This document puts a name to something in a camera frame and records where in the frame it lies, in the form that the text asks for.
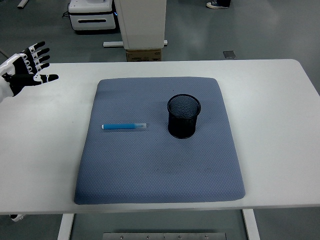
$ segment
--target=cardboard box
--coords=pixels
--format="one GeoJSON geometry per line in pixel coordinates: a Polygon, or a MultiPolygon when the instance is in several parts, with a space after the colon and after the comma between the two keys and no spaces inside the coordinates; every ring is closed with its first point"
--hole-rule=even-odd
{"type": "Polygon", "coordinates": [[[126,50],[127,62],[160,62],[161,48],[159,49],[140,49],[140,50],[126,50]]]}

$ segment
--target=shoe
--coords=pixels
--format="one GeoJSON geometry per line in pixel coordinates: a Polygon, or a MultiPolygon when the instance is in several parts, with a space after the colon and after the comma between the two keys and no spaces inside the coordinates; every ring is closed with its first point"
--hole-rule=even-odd
{"type": "Polygon", "coordinates": [[[14,222],[18,222],[19,220],[22,220],[24,218],[25,214],[12,214],[10,215],[10,218],[14,222]]]}
{"type": "Polygon", "coordinates": [[[220,4],[217,3],[217,0],[214,0],[212,2],[207,2],[206,6],[210,9],[227,9],[228,6],[221,6],[220,4]]]}

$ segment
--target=pen holder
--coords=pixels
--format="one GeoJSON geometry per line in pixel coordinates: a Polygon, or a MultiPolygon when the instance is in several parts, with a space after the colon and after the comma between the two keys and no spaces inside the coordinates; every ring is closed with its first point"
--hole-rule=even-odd
{"type": "Polygon", "coordinates": [[[196,131],[200,102],[191,95],[178,94],[167,103],[169,112],[168,131],[178,139],[190,138],[196,131]]]}

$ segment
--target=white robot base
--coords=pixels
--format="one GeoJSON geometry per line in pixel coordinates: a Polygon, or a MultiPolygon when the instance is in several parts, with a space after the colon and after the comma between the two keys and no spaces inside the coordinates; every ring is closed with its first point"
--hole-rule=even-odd
{"type": "Polygon", "coordinates": [[[68,12],[75,31],[116,28],[113,0],[71,0],[68,12]]]}

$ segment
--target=blue pen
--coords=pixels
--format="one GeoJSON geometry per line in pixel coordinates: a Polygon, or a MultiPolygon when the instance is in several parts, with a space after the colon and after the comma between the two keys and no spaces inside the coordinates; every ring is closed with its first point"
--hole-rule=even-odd
{"type": "Polygon", "coordinates": [[[116,123],[116,124],[103,124],[102,129],[113,130],[113,129],[146,129],[146,123],[116,123]]]}

